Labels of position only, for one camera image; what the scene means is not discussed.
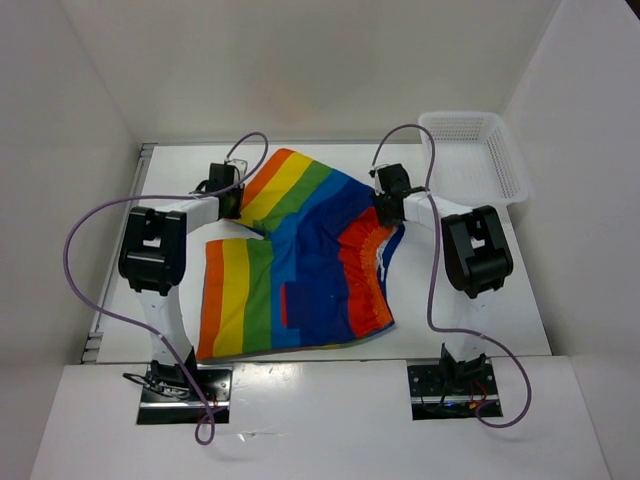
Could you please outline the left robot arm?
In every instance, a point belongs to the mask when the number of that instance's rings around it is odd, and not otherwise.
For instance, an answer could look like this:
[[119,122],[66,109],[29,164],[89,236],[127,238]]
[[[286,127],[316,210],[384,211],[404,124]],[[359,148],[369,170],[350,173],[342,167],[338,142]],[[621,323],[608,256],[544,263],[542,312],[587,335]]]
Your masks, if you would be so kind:
[[244,160],[212,163],[208,178],[188,197],[159,209],[129,212],[118,270],[142,306],[151,328],[152,356],[143,384],[185,400],[200,385],[195,351],[188,339],[179,298],[187,266],[187,236],[221,219],[237,219],[244,194]]

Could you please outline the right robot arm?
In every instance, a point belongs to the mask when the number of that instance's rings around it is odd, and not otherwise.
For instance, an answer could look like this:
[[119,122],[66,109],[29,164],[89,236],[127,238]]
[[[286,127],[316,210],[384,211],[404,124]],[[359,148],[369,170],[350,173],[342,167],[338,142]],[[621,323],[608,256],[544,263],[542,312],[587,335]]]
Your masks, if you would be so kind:
[[[427,299],[428,326],[444,335],[438,360],[442,393],[457,395],[486,372],[487,347],[512,352],[488,335],[496,292],[514,269],[512,254],[496,209],[490,205],[460,205],[413,187],[400,164],[374,167],[374,207],[384,226],[420,224],[435,234],[435,259]],[[456,291],[448,326],[433,322],[437,273],[444,267],[448,285]]]

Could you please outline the rainbow striped shorts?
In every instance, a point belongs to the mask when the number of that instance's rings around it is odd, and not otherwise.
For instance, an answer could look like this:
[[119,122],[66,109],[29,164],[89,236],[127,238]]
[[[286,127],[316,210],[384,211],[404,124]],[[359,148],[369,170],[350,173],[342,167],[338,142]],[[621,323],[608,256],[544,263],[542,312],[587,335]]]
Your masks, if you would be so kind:
[[372,187],[282,148],[235,222],[255,235],[205,246],[197,360],[345,345],[393,326],[386,276],[404,229],[379,222]]

